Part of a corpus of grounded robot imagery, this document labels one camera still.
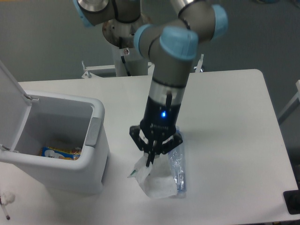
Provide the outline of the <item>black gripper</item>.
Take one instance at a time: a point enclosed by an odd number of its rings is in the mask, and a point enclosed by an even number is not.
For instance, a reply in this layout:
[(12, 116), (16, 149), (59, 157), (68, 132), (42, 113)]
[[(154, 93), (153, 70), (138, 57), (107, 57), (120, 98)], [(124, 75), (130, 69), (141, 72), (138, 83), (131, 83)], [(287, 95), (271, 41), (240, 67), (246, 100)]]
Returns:
[[(154, 156), (165, 155), (183, 143), (180, 131), (176, 131), (180, 107), (181, 104), (167, 107), (148, 97), (140, 126), (129, 128), (129, 135), (138, 149), (148, 154), (146, 167), (153, 163)], [(140, 137), (141, 130), (148, 143)]]

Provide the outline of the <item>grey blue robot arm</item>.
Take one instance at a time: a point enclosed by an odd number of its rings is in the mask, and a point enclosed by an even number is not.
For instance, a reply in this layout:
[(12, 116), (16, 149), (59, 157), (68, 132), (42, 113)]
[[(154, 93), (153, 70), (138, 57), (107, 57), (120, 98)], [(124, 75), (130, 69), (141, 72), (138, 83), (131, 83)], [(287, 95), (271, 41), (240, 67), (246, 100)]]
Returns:
[(197, 47), (226, 33), (228, 17), (221, 5), (204, 0), (174, 0), (177, 19), (155, 26), (145, 24), (133, 36), (132, 46), (154, 64), (144, 117), (129, 130), (146, 165), (182, 143), (176, 122)]

